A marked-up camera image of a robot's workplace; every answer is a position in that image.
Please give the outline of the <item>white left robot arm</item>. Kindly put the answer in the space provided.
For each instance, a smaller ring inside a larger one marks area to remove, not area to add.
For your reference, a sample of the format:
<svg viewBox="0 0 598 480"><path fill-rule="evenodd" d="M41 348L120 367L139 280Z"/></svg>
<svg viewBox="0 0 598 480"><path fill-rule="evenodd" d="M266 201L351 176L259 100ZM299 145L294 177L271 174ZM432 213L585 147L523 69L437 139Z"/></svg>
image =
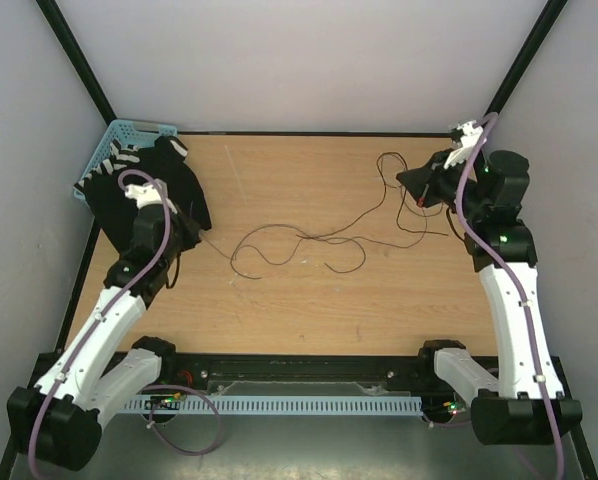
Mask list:
<svg viewBox="0 0 598 480"><path fill-rule="evenodd" d="M116 366L110 362L166 286L171 265L199 243L201 228L186 214L153 204L139 208L132 229L129 249L109 269L72 343L33 386L16 388L7 401L15 449L32 462L82 469L134 395L177 379L176 347L157 337L140 338Z"/></svg>

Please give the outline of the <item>black striped cloth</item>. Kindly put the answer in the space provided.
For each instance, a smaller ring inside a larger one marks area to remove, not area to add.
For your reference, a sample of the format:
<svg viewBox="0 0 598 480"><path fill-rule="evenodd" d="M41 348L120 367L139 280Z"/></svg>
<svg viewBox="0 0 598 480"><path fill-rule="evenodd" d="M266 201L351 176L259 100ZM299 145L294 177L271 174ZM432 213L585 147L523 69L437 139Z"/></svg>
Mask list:
<svg viewBox="0 0 598 480"><path fill-rule="evenodd" d="M99 226L115 249L130 248L133 222L140 210L169 209L188 217L203 231L212 221L201 184L186 164L187 147L175 136L160 136L151 147L126 147L114 139L111 153L88 171L74 188L85 196Z"/></svg>

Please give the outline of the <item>blue plastic basket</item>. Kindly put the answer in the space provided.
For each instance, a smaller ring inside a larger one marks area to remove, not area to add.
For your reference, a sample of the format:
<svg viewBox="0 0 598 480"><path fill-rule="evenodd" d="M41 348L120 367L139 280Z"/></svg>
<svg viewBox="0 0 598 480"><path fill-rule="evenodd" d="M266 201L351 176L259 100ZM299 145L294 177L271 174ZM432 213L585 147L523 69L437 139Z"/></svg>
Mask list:
<svg viewBox="0 0 598 480"><path fill-rule="evenodd" d="M112 142L118 141L123 148L129 145L150 147L159 136L177 136L178 129L173 125L138 120L113 120L107 127L82 174L82 179L93 169L109 158Z"/></svg>

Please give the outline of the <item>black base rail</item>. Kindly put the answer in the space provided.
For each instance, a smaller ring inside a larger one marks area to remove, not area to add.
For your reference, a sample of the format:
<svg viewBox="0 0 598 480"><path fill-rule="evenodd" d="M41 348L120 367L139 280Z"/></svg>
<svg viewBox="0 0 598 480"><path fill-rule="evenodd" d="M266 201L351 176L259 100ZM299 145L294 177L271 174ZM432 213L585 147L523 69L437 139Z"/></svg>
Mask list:
<svg viewBox="0 0 598 480"><path fill-rule="evenodd" d="M427 341L413 355L290 355L178 353L169 375L149 381L158 392L191 387L205 391L215 384L232 382L358 383L383 384L389 391L439 396L450 386L433 371L436 351L462 348L450 340Z"/></svg>

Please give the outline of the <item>black frame post right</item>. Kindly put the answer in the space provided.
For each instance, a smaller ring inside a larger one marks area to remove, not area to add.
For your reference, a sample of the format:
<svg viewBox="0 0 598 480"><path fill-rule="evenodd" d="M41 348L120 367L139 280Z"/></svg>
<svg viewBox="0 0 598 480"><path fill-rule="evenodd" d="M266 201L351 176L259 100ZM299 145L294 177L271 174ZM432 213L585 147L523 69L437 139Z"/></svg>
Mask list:
<svg viewBox="0 0 598 480"><path fill-rule="evenodd" d="M568 0L548 0L545 3L484 115L503 111L567 4Z"/></svg>

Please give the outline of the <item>black frame post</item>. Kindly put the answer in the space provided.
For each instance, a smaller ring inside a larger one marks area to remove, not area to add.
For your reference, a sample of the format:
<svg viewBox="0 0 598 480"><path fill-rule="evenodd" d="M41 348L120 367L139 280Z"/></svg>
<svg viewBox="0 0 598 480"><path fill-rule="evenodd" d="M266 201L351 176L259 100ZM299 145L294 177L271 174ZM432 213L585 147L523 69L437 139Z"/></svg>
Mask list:
<svg viewBox="0 0 598 480"><path fill-rule="evenodd" d="M102 119L110 124L117 116L58 3L55 0L36 0L36 3Z"/></svg>
<svg viewBox="0 0 598 480"><path fill-rule="evenodd" d="M567 4L568 0L548 0L545 3L484 115L503 111Z"/></svg>

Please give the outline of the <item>black frame post left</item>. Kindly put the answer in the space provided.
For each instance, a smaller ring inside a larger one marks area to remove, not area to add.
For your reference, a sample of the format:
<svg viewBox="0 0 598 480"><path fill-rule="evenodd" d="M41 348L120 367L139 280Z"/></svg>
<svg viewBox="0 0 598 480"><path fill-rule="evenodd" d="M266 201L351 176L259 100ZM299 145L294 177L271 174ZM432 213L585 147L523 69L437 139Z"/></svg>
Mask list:
<svg viewBox="0 0 598 480"><path fill-rule="evenodd" d="M102 119L110 124L117 116L58 3L55 0L36 0L36 3Z"/></svg>

